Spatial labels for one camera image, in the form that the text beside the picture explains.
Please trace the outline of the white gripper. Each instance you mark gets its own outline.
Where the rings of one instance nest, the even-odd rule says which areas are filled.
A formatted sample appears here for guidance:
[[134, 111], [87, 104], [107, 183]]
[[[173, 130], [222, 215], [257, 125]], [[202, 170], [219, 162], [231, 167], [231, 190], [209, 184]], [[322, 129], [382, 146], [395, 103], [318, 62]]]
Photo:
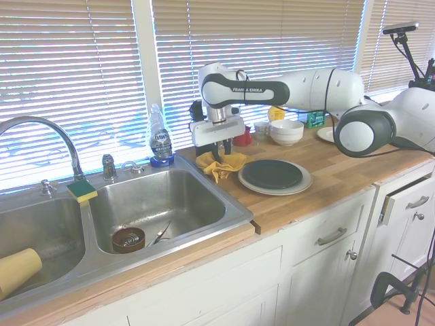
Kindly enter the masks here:
[[219, 141], [224, 146], [224, 154], [232, 153], [232, 138], [245, 132], [245, 124], [241, 117], [228, 117], [225, 122], [214, 124], [203, 120], [190, 124], [192, 142], [196, 147], [211, 144], [211, 153], [215, 160], [221, 160], [219, 155]]

